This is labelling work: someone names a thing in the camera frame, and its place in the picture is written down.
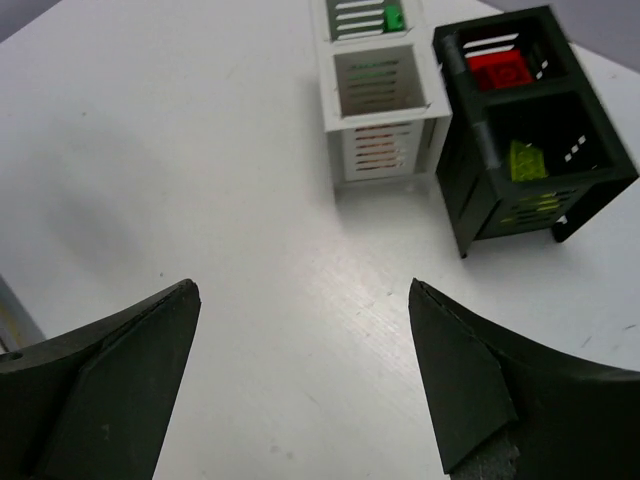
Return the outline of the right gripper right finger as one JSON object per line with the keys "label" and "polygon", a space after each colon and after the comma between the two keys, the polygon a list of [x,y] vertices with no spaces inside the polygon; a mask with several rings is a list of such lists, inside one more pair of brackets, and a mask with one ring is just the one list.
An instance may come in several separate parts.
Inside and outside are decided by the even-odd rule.
{"label": "right gripper right finger", "polygon": [[409,317],[452,479],[635,479],[639,375],[532,341],[414,281]]}

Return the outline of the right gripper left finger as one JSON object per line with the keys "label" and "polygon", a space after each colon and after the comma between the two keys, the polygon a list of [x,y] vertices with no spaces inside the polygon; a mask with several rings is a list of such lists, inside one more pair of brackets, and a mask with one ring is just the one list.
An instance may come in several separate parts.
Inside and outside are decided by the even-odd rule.
{"label": "right gripper left finger", "polygon": [[198,286],[185,279],[2,354],[2,478],[152,478],[200,309]]}

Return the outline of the yellow green long brick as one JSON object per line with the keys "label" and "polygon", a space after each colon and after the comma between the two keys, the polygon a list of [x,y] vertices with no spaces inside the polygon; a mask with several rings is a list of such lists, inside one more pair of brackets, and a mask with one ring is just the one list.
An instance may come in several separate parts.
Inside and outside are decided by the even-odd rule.
{"label": "yellow green long brick", "polygon": [[531,143],[512,140],[509,149],[511,180],[516,183],[541,180],[548,177],[544,153]]}

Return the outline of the red rounded lego brick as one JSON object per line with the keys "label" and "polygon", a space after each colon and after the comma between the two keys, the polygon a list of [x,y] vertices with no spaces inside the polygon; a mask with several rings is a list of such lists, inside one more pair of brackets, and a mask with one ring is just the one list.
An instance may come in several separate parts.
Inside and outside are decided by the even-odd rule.
{"label": "red rounded lego brick", "polygon": [[480,91],[526,85],[534,82],[518,49],[469,57],[467,63]]}

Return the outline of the green long lego piece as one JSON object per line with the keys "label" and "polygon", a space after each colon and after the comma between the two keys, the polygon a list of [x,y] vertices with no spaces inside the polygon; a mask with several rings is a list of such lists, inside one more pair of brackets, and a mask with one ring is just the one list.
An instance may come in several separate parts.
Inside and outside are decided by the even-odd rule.
{"label": "green long lego piece", "polygon": [[398,5],[388,5],[383,10],[383,26],[385,33],[405,30],[402,8]]}

